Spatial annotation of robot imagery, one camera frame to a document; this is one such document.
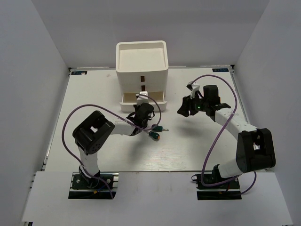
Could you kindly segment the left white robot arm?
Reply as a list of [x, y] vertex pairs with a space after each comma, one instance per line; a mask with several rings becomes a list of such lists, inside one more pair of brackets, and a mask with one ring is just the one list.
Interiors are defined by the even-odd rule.
[[124, 121], [111, 122], [100, 111], [92, 112], [76, 129], [72, 136], [78, 146], [81, 164], [79, 172], [83, 182], [90, 188], [99, 184], [97, 152], [110, 135], [135, 136], [147, 128], [154, 116], [154, 107], [148, 103], [134, 106], [135, 111]]

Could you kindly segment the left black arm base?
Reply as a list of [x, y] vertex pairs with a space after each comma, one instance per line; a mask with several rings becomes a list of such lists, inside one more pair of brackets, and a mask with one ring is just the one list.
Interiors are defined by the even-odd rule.
[[100, 178], [108, 184], [111, 193], [103, 181], [93, 178], [92, 182], [88, 183], [79, 172], [73, 172], [68, 199], [111, 200], [117, 193], [119, 174], [103, 172], [100, 173]]

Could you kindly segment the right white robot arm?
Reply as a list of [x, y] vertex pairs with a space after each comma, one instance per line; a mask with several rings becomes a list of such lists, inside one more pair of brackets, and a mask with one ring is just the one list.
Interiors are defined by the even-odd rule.
[[237, 141], [234, 159], [214, 166], [211, 177], [200, 181], [206, 186], [222, 188], [236, 176], [275, 167], [274, 144], [269, 129], [259, 129], [235, 114], [230, 105], [221, 102], [216, 85], [204, 86], [203, 92], [199, 91], [197, 83], [188, 84], [187, 88], [191, 94], [183, 97], [178, 114], [189, 117], [205, 112]]

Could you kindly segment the green stubby phillips screwdriver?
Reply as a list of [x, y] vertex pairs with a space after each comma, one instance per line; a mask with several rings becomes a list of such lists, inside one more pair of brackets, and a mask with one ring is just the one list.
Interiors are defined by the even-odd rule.
[[157, 132], [149, 131], [148, 136], [154, 140], [154, 141], [159, 141], [160, 140], [160, 135]]

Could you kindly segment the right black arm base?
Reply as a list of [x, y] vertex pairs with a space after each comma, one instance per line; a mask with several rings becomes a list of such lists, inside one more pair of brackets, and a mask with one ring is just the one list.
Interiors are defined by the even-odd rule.
[[241, 200], [240, 184], [238, 179], [218, 186], [203, 186], [201, 174], [191, 177], [197, 188], [197, 199], [199, 201]]

